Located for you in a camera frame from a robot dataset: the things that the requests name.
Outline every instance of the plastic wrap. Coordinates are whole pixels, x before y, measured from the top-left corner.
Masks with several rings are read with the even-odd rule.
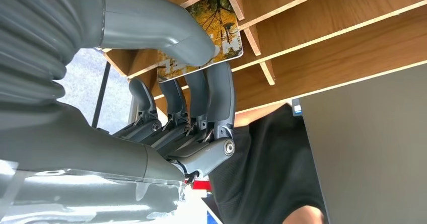
[[[171,223],[191,218],[183,182],[0,162],[0,223]]]

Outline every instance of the red object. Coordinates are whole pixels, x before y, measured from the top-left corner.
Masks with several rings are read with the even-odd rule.
[[[211,190],[209,180],[195,180],[193,190]]]

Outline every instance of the metal screw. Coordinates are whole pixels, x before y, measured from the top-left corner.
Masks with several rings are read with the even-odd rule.
[[[227,156],[230,156],[234,153],[234,142],[231,140],[227,140],[224,144],[224,153]]]
[[[159,128],[160,128],[160,124],[158,123],[153,124],[153,131],[157,131],[159,130]]]

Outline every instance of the black shirt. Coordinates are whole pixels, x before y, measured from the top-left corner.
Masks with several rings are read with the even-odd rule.
[[[233,156],[209,175],[225,224],[282,223],[305,205],[325,215],[304,121],[289,105],[236,128],[234,142]]]

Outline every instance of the person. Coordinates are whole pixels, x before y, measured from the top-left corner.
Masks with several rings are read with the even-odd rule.
[[[327,223],[303,118],[278,104],[237,114],[236,150],[209,174],[224,224]]]

